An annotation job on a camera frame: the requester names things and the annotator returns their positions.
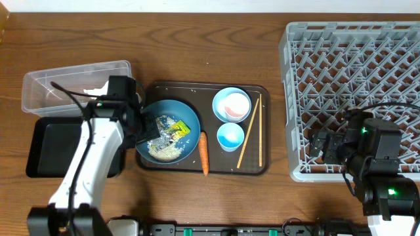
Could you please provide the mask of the silver foil wrapper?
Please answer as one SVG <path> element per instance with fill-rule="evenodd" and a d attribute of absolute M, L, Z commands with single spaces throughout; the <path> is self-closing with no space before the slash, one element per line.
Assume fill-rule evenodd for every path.
<path fill-rule="evenodd" d="M 164 127 L 158 127 L 158 131 L 159 137 L 148 142 L 148 146 L 153 150 L 161 151 L 171 146 L 175 142 L 173 134 L 169 128 L 164 129 Z"/>

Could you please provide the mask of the blue plate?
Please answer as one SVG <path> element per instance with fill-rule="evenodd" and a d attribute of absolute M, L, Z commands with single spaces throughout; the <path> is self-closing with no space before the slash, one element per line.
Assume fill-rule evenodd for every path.
<path fill-rule="evenodd" d="M 176 100 L 161 100 L 150 104 L 143 109 L 143 112 L 152 113 L 156 119 L 162 115 L 166 115 L 174 119 L 176 122 L 182 120 L 190 128 L 190 133 L 178 139 L 177 146 L 183 148 L 184 150 L 180 157 L 174 161 L 164 163 L 154 159 L 148 153 L 148 142 L 139 144 L 136 147 L 142 158 L 155 164 L 168 165 L 177 163 L 193 153 L 200 138 L 201 127 L 198 116 L 190 106 Z"/>

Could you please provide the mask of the light blue bowl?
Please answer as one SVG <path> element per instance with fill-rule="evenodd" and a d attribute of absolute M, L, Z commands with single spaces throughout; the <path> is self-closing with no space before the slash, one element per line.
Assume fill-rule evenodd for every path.
<path fill-rule="evenodd" d="M 220 90 L 218 93 L 216 93 L 216 95 L 215 95 L 215 97 L 213 98 L 213 102 L 212 102 L 212 108 L 213 108 L 213 112 L 214 112 L 214 114 L 221 120 L 221 121 L 223 121 L 223 122 L 225 122 L 225 123 L 233 123 L 233 122 L 229 122 L 228 120 L 227 120 L 227 118 L 226 118 L 226 114 L 225 114 L 225 111 L 224 111 L 224 100 L 226 99 L 226 97 L 229 95 L 229 94 L 232 94 L 232 93 L 235 93 L 235 92 L 238 92 L 238 93 L 242 93 L 242 94 L 244 94 L 244 95 L 246 95 L 247 96 L 247 98 L 248 98 L 248 100 L 249 100 L 249 102 L 250 102 L 250 110 L 249 110 L 249 112 L 248 112 L 248 114 L 247 114 L 247 116 L 250 114 L 250 111 L 251 111 L 251 99 L 250 99 L 250 97 L 245 93 L 245 91 L 244 90 L 242 90 L 242 89 L 239 89 L 239 88 L 236 88 L 236 87 L 228 87 L 228 88 L 224 88 L 224 89 L 222 89 L 222 90 Z"/>

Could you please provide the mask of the light blue cup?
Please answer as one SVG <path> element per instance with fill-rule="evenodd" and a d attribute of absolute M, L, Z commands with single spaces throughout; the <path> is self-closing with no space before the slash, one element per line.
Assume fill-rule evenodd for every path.
<path fill-rule="evenodd" d="M 225 123 L 217 131 L 217 141 L 226 152 L 237 150 L 245 139 L 241 126 L 236 123 Z"/>

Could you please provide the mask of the pink white cup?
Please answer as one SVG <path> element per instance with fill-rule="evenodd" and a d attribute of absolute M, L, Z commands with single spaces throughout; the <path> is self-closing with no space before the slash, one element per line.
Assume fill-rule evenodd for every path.
<path fill-rule="evenodd" d="M 242 93 L 229 94 L 224 100 L 224 111 L 229 122 L 240 122 L 247 117 L 250 110 L 250 102 Z"/>

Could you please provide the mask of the green yellow snack wrapper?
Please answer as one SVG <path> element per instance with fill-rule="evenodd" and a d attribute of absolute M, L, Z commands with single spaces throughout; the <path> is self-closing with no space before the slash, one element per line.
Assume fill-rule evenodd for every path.
<path fill-rule="evenodd" d="M 172 140 L 178 140 L 190 133 L 190 128 L 182 121 L 177 121 L 165 131 Z"/>

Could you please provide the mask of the white tissue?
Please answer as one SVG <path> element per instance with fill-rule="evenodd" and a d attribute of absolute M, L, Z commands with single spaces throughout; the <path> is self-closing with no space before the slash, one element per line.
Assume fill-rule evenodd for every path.
<path fill-rule="evenodd" d="M 94 89 L 84 89 L 83 92 L 85 94 L 88 94 L 89 96 L 102 96 L 102 95 L 107 95 L 108 92 L 108 84 L 109 82 L 107 81 L 103 87 L 101 88 L 94 88 Z"/>

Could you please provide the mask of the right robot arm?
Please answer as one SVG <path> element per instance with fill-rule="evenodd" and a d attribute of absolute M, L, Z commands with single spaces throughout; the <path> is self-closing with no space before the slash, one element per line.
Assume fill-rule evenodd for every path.
<path fill-rule="evenodd" d="M 419 190 L 399 174 L 402 133 L 397 124 L 360 109 L 346 114 L 345 132 L 312 129 L 309 154 L 343 165 L 346 184 L 362 204 L 371 235 L 418 235 Z"/>

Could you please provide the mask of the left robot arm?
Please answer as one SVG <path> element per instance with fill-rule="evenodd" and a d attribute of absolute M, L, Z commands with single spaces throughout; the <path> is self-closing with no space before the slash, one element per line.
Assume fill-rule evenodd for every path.
<path fill-rule="evenodd" d="M 112 235 L 99 212 L 112 161 L 158 137 L 155 118 L 128 102 L 94 100 L 83 117 L 42 117 L 34 128 L 26 174 L 61 177 L 47 206 L 32 207 L 30 235 Z M 43 170 L 52 169 L 45 174 Z"/>

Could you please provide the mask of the grey dishwasher rack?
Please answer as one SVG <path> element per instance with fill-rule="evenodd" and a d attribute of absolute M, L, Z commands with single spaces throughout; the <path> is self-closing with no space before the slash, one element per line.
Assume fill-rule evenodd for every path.
<path fill-rule="evenodd" d="M 279 53 L 294 181 L 344 180 L 342 166 L 309 155 L 308 132 L 342 132 L 344 110 L 365 106 L 400 127 L 400 174 L 419 180 L 418 22 L 292 22 Z"/>

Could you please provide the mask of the pile of white rice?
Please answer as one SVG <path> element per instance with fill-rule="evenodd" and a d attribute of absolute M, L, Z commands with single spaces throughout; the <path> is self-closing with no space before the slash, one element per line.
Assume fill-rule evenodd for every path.
<path fill-rule="evenodd" d="M 172 119 L 169 116 L 166 115 L 162 115 L 160 117 L 158 117 L 156 119 L 157 122 L 157 127 L 164 127 L 164 129 L 169 128 L 171 125 L 175 124 L 176 121 L 174 119 Z M 177 146 L 177 142 L 178 140 L 175 140 L 175 142 L 161 150 L 161 151 L 155 151 L 152 148 L 150 148 L 148 146 L 148 153 L 156 160 L 164 162 L 164 163 L 168 163 L 170 161 L 174 161 L 175 159 L 177 159 L 178 157 L 180 157 L 181 153 L 183 152 L 183 148 L 182 147 L 178 147 Z"/>

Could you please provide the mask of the orange carrot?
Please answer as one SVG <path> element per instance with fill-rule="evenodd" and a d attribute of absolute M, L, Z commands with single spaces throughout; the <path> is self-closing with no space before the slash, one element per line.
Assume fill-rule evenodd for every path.
<path fill-rule="evenodd" d="M 204 132 L 200 133 L 198 142 L 199 156 L 201 159 L 201 166 L 204 176 L 209 174 L 209 154 L 207 149 L 207 135 Z"/>

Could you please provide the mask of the dark brown serving tray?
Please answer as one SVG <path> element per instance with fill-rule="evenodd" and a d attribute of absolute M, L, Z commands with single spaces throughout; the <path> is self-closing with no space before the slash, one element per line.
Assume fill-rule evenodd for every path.
<path fill-rule="evenodd" d="M 259 166 L 259 106 L 253 121 L 241 167 L 236 168 L 241 148 L 233 152 L 224 151 L 217 142 L 217 130 L 222 125 L 213 113 L 211 104 L 220 90 L 228 88 L 223 84 L 181 83 L 158 81 L 146 89 L 146 104 L 149 106 L 160 100 L 176 100 L 190 106 L 198 116 L 201 130 L 207 135 L 210 174 L 233 174 L 239 176 L 260 176 L 270 167 L 270 95 L 264 87 L 243 85 L 237 88 L 245 91 L 254 104 L 262 94 L 262 167 Z M 251 115 L 239 126 L 247 132 Z M 155 164 L 142 158 L 138 152 L 136 161 L 139 167 L 147 170 L 202 173 L 198 146 L 187 158 L 173 164 Z"/>

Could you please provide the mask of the black plastic tray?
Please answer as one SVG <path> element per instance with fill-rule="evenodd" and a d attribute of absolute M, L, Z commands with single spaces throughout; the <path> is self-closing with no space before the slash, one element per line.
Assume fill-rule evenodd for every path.
<path fill-rule="evenodd" d="M 35 123 L 26 175 L 65 177 L 81 136 L 80 117 L 42 117 Z"/>

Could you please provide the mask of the clear plastic bin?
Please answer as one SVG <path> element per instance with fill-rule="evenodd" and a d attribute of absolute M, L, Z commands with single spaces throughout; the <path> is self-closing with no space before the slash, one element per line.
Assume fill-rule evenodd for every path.
<path fill-rule="evenodd" d="M 22 111 L 40 117 L 77 117 L 81 111 L 74 101 L 51 83 L 55 82 L 66 90 L 82 94 L 75 99 L 86 106 L 95 96 L 89 96 L 83 90 L 103 87 L 111 75 L 131 77 L 130 63 L 116 60 L 29 72 L 25 74 L 22 83 Z"/>

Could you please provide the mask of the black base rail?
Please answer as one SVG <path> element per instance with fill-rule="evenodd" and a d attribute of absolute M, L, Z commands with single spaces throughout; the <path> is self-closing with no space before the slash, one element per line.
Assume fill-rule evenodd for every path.
<path fill-rule="evenodd" d="M 113 235 L 132 236 L 371 236 L 367 226 L 344 219 L 306 223 L 290 218 L 282 226 L 147 225 L 132 218 L 114 218 L 107 224 Z"/>

